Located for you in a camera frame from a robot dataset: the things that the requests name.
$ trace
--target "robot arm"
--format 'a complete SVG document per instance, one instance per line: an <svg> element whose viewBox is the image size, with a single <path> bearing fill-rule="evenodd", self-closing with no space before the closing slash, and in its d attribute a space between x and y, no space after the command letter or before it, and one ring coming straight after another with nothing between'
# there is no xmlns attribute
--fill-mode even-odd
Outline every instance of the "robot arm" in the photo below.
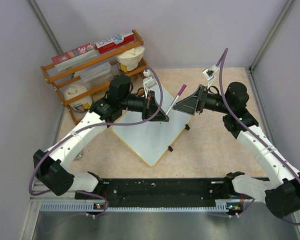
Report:
<svg viewBox="0 0 300 240"><path fill-rule="evenodd" d="M45 152L39 149L33 155L34 167L36 167L46 152L56 148L44 160L36 177L57 196L69 190L92 192L98 182L102 181L92 172L73 175L67 169L78 153L96 135L107 129L106 123L113 123L121 117L123 110L140 112L140 117L143 120L148 119L158 110L154 91L149 90L147 95L142 97L130 93L130 87L131 79L128 76L116 76L110 82L107 97L96 101L73 130ZM160 109L151 121L168 122L169 117ZM96 124L100 125L98 127L88 127Z"/></svg>
<svg viewBox="0 0 300 240"><path fill-rule="evenodd" d="M177 102L173 109L191 115L201 114L204 109L226 114L223 117L226 129L249 149L269 178L269 181L262 181L245 175L243 172L228 173L223 181L223 189L226 193L231 196L245 194L261 201L278 218L300 210L300 185L291 172L271 152L279 155L299 178L300 171L283 158L267 139L257 120L246 109L249 95L245 85L240 82L232 82L226 90L225 98L236 116L259 135L268 147L264 147L229 114L221 95L208 93L206 86L199 85L192 95Z"/></svg>

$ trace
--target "wooden shelf rack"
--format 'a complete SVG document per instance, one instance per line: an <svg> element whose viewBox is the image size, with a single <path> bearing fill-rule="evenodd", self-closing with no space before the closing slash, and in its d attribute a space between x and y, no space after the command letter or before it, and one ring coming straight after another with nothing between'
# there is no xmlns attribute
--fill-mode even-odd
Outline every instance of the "wooden shelf rack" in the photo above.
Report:
<svg viewBox="0 0 300 240"><path fill-rule="evenodd" d="M64 77L71 76L75 72L78 72L78 71L83 70L85 68L88 68L92 65L95 65L95 64L98 64L102 61L110 59L110 58L112 58L112 57L114 57L118 54L121 54L121 53L127 51L127 50L130 50L130 49L133 49L135 47L143 45L144 41L143 41L142 37L139 35L139 33L136 30L132 30L132 32L133 32L134 38L135 38L135 41L133 43L126 44L122 47L119 47L119 48L113 50L113 51L110 51L108 53L104 53L104 54L102 54L101 56L99 56L97 58L94 58L90 61L87 61L87 62L85 62L81 65L78 65L78 66L72 67L70 69L67 69L63 72L58 73L57 75L50 76L49 73L48 73L48 70L53 69L55 67L53 65L53 63L51 63L49 65L46 65L46 66L41 66L41 71L42 71L42 74L45 78L45 81L48 84L51 84L53 86L57 96L59 97L59 100L60 100L61 104L68 109L74 124L77 125L81 121L81 119L76 119L75 114L73 112L73 109L70 107L70 104L77 101L77 100L79 100L79 99L82 99L86 96L93 95L95 93L107 90L108 87L109 87L110 81L108 81L104 84L101 84L101 85L99 85L99 86L97 86L97 87L95 87L91 90L88 90L88 91L86 91L86 92L84 92L84 93L82 93L82 94L80 94L76 97L73 97L73 98L71 98L67 101L65 100L64 95L62 94L60 89L67 86L67 85L69 85L69 84L72 84L72 83L80 80L81 78L80 78L80 76L76 76L76 77L73 77L73 78L71 78L69 80L66 80L64 82L61 82L61 83L57 83L57 81L63 79ZM110 64L113 66L113 65L117 64L117 62L116 61L111 61ZM119 71L119 72L120 72L120 74L126 74L127 76L132 77L132 76L136 76L136 75L142 73L145 70L145 66L147 66L147 65L148 65L147 61L144 58L142 58L136 69L134 69L132 71L129 71L128 73L123 73L122 71Z"/></svg>

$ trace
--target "black metal base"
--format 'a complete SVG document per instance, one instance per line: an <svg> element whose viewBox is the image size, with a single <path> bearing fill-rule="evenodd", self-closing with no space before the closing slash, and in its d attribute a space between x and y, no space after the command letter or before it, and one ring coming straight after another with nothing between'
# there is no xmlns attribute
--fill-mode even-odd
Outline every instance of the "black metal base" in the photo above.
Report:
<svg viewBox="0 0 300 240"><path fill-rule="evenodd" d="M218 191L223 178L113 178L103 181L93 193L107 198L113 208L215 207L216 199L229 199L227 193ZM75 199L95 197L76 193Z"/></svg>

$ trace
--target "purple cable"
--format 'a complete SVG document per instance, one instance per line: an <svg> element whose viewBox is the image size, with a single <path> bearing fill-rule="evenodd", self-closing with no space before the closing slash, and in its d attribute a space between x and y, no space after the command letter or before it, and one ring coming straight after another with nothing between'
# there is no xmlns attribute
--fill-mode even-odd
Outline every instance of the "purple cable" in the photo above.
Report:
<svg viewBox="0 0 300 240"><path fill-rule="evenodd" d="M85 195L89 195L89 196L92 196L92 197L95 197L95 198L99 198L101 200L104 200L105 201L105 208L103 209L102 212L100 212L98 215L95 215L97 218L102 216L103 214L105 214L106 210L108 209L109 207L109 202L106 198L104 198L103 196L100 196L100 195L97 195L97 194L93 194L91 192L86 192L86 191L76 191L77 193L80 193L80 194L85 194ZM72 219L73 217L76 217L76 216L83 216L83 215L86 215L86 213L84 212L79 212L79 213L75 213L75 214L72 214L68 217L66 217L65 219L59 221L55 226L54 228L50 229L49 231L44 231L43 230L43 224L42 224L42 221L40 221L40 230L42 232L43 235L48 235L50 233L52 233L56 228L58 228L60 225L64 224L66 221L68 221L69 219Z"/></svg>
<svg viewBox="0 0 300 240"><path fill-rule="evenodd" d="M292 168L287 164L285 163L285 161L278 155L276 154L274 151L272 151L272 149L267 145L267 143L265 141L262 140L262 138L260 138L256 133L254 133L251 129L249 129L237 116L236 114L231 110L227 100L226 100L226 97L225 97L225 93L224 93L224 89L223 89L223 86L222 86L222 73L223 73L223 69L224 69L224 64L225 64L225 59L226 59L226 56L227 56L227 52L228 52L228 48L226 48L220 58L220 60L218 61L217 63L217 66L219 64L220 65L220 73L219 73L219 86L220 86L220 93L221 93L221 97L222 97L222 100L223 100L223 103L226 107L226 109L229 111L229 113L232 115L232 117L244 128L246 129L252 136L254 136L260 143L262 143L262 145L264 147L266 147L271 153L273 156L276 157L276 159L278 159L278 161L284 165L289 171L290 173L292 174L292 176L297 180L297 182L300 184L300 178L299 176L292 170ZM291 221L288 221L286 219L283 219L282 220L288 224L291 224L291 225L294 225L294 226L300 226L300 222L291 222Z"/></svg>
<svg viewBox="0 0 300 240"><path fill-rule="evenodd" d="M143 120L143 121L138 121L138 122L131 122L131 123L113 123L113 122L103 122L103 123L96 123L96 124L91 124L91 125L88 125L88 126L85 126L83 128L80 128L78 131L76 131L76 133L80 133L86 129L90 129L90 128L94 128L94 127L98 127L98 126L134 126L134 125L139 125L139 124L143 124L143 123L146 123L148 121L150 121L151 119L153 119L160 111L161 107L162 107L162 103L163 103L163 100L164 100L164 92L163 92L163 89L162 89L162 86L161 86L161 83L159 81L159 78L156 74L156 72L152 69L152 67L150 66L146 66L145 67L145 70L150 70L154 77L156 78L156 81L158 83L158 87L159 87L159 90L160 90L160 102L159 102L159 106L158 106L158 109L154 112L154 114L152 116L150 116L149 118ZM29 194L32 195L32 196L39 196L39 195L42 195L42 194L45 194L47 192L50 192L50 190L45 190L45 191L41 191L41 192L33 192L33 189L32 189L32 185L33 185L33 182L35 180L35 177L36 177L36 174L41 166L41 164L44 162L44 160L46 160L46 158L54 151L56 150L58 147L60 147L62 144L64 144L66 141L68 141L70 138L72 138L73 135L69 135L67 136L65 139L61 140L58 144L56 144L53 148L51 148L50 151L48 151L43 157L42 159L38 162L38 164L36 165L36 167L34 168L34 171L31 175L31 178L30 178L30 182L29 182L29 186L28 186L28 191L29 191Z"/></svg>
<svg viewBox="0 0 300 240"><path fill-rule="evenodd" d="M241 216L242 214L244 214L249 208L251 208L252 204L255 202L254 199L252 199L252 201L249 203L249 205L247 207L244 208L244 210L240 213L238 213L238 216ZM211 212L207 212L206 214L210 215L210 216L214 216L214 217L220 217L220 218L227 218L227 219L231 219L233 217L229 217L230 215L220 215L220 214L215 214L215 213L211 213Z"/></svg>

